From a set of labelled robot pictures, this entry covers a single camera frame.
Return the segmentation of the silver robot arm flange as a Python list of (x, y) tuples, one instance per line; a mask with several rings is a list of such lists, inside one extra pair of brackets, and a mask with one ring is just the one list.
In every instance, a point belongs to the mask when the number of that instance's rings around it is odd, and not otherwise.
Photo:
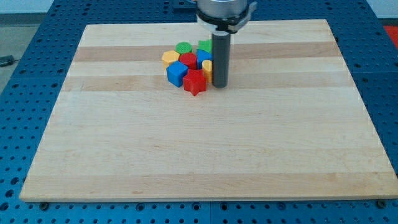
[(235, 34), (242, 29), (257, 9), (257, 1), (198, 0), (197, 22), (213, 34)]

